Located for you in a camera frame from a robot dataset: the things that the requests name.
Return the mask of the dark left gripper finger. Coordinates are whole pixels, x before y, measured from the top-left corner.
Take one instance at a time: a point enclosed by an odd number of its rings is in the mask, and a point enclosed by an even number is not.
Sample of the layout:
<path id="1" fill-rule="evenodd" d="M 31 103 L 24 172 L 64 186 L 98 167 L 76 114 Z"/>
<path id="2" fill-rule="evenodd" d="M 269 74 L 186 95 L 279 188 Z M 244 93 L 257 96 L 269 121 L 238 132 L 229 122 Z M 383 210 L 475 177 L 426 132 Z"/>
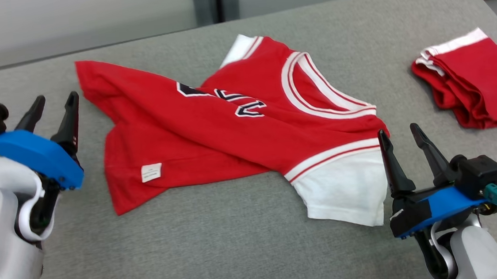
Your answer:
<path id="1" fill-rule="evenodd" d="M 65 114 L 61 120 L 59 129 L 55 135 L 52 135 L 50 140 L 57 143 L 63 150 L 67 152 L 71 159 L 79 164 L 77 158 L 78 153 L 78 138 L 79 138 L 79 95 L 72 91 L 65 103 Z"/>
<path id="2" fill-rule="evenodd" d="M 22 116 L 21 120 L 16 125 L 15 130 L 24 130 L 33 133 L 37 122 L 42 118 L 45 103 L 45 96 L 38 95 L 29 110 Z"/>

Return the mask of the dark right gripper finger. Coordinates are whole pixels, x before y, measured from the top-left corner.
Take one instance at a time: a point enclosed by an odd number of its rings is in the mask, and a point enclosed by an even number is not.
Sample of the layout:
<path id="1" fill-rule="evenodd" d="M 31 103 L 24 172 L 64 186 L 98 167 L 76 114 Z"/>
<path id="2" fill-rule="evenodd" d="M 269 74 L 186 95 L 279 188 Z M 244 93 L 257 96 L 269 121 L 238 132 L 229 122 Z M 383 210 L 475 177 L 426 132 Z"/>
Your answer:
<path id="1" fill-rule="evenodd" d="M 416 189 L 415 183 L 407 178 L 401 168 L 398 159 L 394 155 L 394 147 L 386 131 L 380 130 L 378 132 L 378 141 L 391 197 L 396 199 L 413 194 Z"/>
<path id="2" fill-rule="evenodd" d="M 420 126 L 416 123 L 410 124 L 412 136 L 417 146 L 424 152 L 427 163 L 433 174 L 435 187 L 453 184 L 458 174 L 452 170 L 447 159 L 439 151 L 438 147 L 428 138 Z"/>

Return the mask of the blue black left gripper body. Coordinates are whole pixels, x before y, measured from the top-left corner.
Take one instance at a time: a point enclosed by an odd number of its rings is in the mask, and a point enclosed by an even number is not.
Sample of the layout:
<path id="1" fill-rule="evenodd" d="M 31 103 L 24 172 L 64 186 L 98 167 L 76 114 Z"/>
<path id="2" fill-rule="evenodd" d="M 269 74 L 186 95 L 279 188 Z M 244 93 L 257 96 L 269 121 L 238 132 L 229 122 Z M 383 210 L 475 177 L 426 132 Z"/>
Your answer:
<path id="1" fill-rule="evenodd" d="M 37 134 L 26 130 L 0 134 L 0 156 L 55 179 L 62 188 L 82 187 L 83 169 L 59 144 Z"/>

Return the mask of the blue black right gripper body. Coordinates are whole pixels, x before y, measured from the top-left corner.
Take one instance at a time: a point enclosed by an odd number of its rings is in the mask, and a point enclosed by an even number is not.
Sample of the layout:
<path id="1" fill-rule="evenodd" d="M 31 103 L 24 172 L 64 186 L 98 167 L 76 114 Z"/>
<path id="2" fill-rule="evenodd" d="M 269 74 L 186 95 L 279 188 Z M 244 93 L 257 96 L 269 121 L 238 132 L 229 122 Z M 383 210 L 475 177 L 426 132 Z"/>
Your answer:
<path id="1" fill-rule="evenodd" d="M 392 204 L 390 228 L 395 238 L 405 238 L 487 201 L 484 196 L 470 198 L 455 187 L 443 187 L 427 193 L 427 196 L 415 194 L 406 198 L 397 198 Z"/>

